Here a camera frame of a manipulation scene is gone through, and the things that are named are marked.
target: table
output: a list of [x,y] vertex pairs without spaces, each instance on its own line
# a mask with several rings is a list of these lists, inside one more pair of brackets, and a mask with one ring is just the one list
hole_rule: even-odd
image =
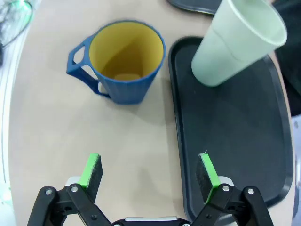
[[[9,170],[17,225],[26,225],[41,187],[63,188],[68,177],[82,173],[90,153],[102,156],[104,176],[95,203],[110,221],[185,218],[167,60],[135,106],[116,105],[65,73],[75,46],[102,25],[124,18],[153,25],[167,51],[180,37],[204,35],[211,22],[165,0],[41,3],[24,45],[10,111]],[[294,188],[293,183],[285,199],[270,208],[276,226],[291,223]],[[65,225],[82,222],[69,216]]]

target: black tray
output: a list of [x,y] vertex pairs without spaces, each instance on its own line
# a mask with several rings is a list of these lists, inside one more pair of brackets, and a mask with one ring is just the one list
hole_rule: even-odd
[[[201,40],[178,40],[168,57],[186,215],[193,220],[204,206],[195,174],[197,156],[205,151],[218,175],[230,177],[238,189],[257,186],[272,206],[293,180],[289,117],[277,70],[266,56],[220,86],[206,87],[190,67]],[[224,216],[220,223],[231,220]]]
[[215,14],[222,0],[167,0],[170,4],[189,11]]

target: black wire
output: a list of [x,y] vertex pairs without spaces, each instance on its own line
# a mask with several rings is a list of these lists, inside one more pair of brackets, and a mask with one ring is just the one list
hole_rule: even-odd
[[[6,16],[8,15],[8,12],[10,11],[12,4],[17,3],[17,2],[19,2],[19,1],[20,1],[20,0],[16,0],[16,1],[13,1],[13,2],[9,3],[9,9],[8,9],[7,12],[6,12],[3,21],[0,22],[0,27],[1,27],[1,24],[2,24],[3,22],[5,22]],[[5,45],[3,45],[3,46],[2,46],[3,48],[5,48],[5,47],[8,46],[10,43],[12,43],[13,41],[15,41],[15,40],[20,36],[20,34],[22,34],[22,33],[25,31],[25,29],[28,27],[29,23],[30,23],[31,20],[32,20],[32,15],[33,15],[33,7],[32,7],[32,4],[31,4],[29,1],[23,1],[23,2],[24,2],[25,4],[27,4],[27,5],[29,5],[29,7],[30,7],[30,9],[31,9],[30,18],[29,18],[29,20],[27,21],[27,24],[24,26],[24,28],[23,28],[23,29],[22,29],[22,30],[14,37],[14,38],[12,38],[8,43],[6,43]]]

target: mug handle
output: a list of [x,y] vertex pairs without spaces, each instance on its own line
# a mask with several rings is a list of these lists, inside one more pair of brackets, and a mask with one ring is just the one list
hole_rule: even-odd
[[[88,62],[89,57],[89,49],[87,46],[89,46],[89,43],[91,41],[91,37],[86,38],[81,44],[79,44],[74,50],[72,50],[69,53],[68,56],[68,62],[67,62],[67,71],[66,73],[83,81],[85,84],[87,84],[94,93],[104,96],[104,97],[110,97],[109,94],[99,92],[98,90],[98,83],[99,80],[94,79],[91,75],[89,75],[84,69],[81,67],[84,65],[90,66]],[[74,55],[82,48],[85,47],[84,50],[84,56],[83,59],[77,64],[74,62]]]

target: cup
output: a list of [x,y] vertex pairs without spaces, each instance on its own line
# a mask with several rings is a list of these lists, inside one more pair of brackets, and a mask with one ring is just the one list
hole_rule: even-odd
[[[82,47],[84,56],[77,64],[74,55]],[[67,74],[117,104],[138,104],[162,66],[165,54],[164,40],[152,26],[133,20],[116,21],[69,53]],[[90,66],[98,79],[83,70],[84,65]],[[108,93],[99,91],[99,83]]]
[[285,24],[266,0],[222,0],[193,57],[197,80],[214,87],[285,44]]

